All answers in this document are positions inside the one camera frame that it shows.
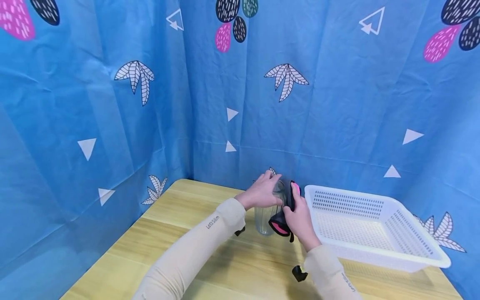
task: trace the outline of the white triangle pattern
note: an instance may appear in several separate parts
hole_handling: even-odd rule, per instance
[[[225,148],[225,152],[236,152],[237,149],[229,142],[227,141],[227,147]]]
[[[108,199],[113,195],[114,190],[98,189],[98,195],[100,196],[100,205],[104,205]]]
[[[411,129],[407,129],[407,131],[405,132],[405,137],[403,138],[403,144],[402,145],[408,144],[408,143],[410,143],[412,141],[415,141],[416,139],[421,138],[423,136],[424,136],[423,133],[416,132],[416,131],[413,131]]]
[[[93,151],[93,147],[95,146],[95,142],[96,142],[96,138],[77,142],[78,145],[80,146],[80,149],[84,153],[87,161],[90,159],[90,156],[92,156],[92,151]]]
[[[233,117],[235,117],[238,113],[239,113],[239,112],[236,111],[236,110],[227,108],[227,118],[228,118],[228,121],[230,122],[230,120],[233,119]]]
[[[393,165],[388,168],[387,172],[384,175],[384,178],[401,178],[398,171],[395,169]]]

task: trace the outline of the glass jar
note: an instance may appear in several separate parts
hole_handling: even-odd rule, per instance
[[[285,185],[281,180],[277,181],[273,195],[277,198],[280,198],[283,203],[285,203]],[[268,221],[272,216],[278,213],[282,209],[282,206],[271,206],[271,207],[255,207],[255,227],[257,231],[265,236],[272,235],[274,233],[273,229],[268,224]]]

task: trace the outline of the black spotted shape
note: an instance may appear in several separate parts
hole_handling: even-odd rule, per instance
[[[60,24],[59,8],[55,0],[30,0],[30,3],[45,22],[53,26]]]
[[[479,0],[447,0],[442,9],[442,22],[447,25],[462,24],[479,12]]]
[[[247,25],[242,17],[238,16],[233,21],[233,37],[239,43],[243,43],[247,37]]]
[[[465,25],[458,39],[460,49],[470,51],[480,44],[480,17],[475,17]]]
[[[231,22],[239,13],[240,0],[216,0],[216,17],[222,23]]]

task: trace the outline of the blue fabric backdrop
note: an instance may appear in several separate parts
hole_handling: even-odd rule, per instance
[[[398,199],[476,299],[470,2],[0,0],[0,295],[59,298],[177,179],[273,167]]]

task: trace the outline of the right hand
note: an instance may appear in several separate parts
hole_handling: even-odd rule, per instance
[[[285,214],[285,220],[287,221],[290,230],[297,236],[300,243],[305,248],[305,251],[308,252],[311,249],[320,246],[322,243],[320,243],[320,240],[313,230],[307,201],[299,195],[294,183],[291,185],[290,188],[293,191],[293,199],[295,200],[295,211],[291,211],[290,207],[284,206],[283,212]]]

